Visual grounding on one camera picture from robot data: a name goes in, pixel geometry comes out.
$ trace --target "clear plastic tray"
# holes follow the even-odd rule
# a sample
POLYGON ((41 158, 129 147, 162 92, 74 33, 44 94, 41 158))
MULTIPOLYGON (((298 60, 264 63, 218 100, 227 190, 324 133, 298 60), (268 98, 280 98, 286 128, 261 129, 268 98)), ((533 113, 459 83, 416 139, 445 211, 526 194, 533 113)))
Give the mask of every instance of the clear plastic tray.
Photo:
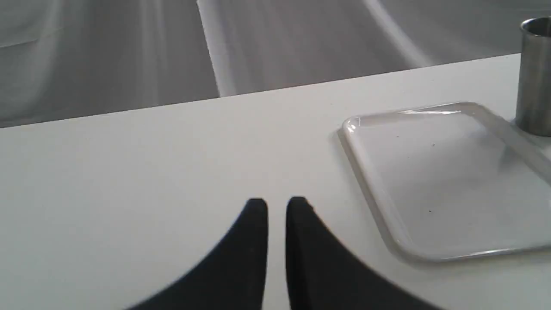
POLYGON ((483 106, 355 116, 343 131, 408 254, 443 261, 551 245, 551 162, 483 106))

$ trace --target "white table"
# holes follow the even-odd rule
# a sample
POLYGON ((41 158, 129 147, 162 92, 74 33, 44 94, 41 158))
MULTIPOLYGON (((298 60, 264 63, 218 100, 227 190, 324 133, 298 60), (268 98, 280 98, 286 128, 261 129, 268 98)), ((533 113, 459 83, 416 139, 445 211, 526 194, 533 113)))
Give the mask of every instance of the white table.
POLYGON ((337 130, 459 100, 512 118, 519 56, 0 130, 0 308, 121 309, 194 266, 249 197, 269 205, 264 309, 288 308, 284 221, 304 195, 368 266, 449 309, 544 309, 551 252, 451 264, 383 241, 337 130))

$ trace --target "white surface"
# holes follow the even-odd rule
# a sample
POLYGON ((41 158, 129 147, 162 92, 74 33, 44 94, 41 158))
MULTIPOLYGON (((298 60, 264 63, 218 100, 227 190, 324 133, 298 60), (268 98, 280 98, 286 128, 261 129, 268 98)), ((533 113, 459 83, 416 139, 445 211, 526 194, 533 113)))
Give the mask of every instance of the white surface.
POLYGON ((444 261, 551 245, 551 163, 475 103, 351 117, 347 145, 396 244, 444 261))
POLYGON ((284 213, 293 195, 308 197, 362 261, 440 306, 548 308, 549 252, 445 265, 399 256, 337 136, 351 115, 460 100, 509 119, 518 61, 1 129, 0 308, 130 306, 198 262, 251 196, 269 204, 264 308, 286 308, 284 213))

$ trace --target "metal cylinder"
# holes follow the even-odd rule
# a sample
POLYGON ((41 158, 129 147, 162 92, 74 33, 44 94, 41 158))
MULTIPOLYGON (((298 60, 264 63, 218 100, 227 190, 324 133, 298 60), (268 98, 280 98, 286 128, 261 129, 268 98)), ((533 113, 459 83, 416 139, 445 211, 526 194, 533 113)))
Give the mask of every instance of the metal cylinder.
POLYGON ((531 134, 551 137, 551 17, 521 24, 522 56, 516 125, 531 134))

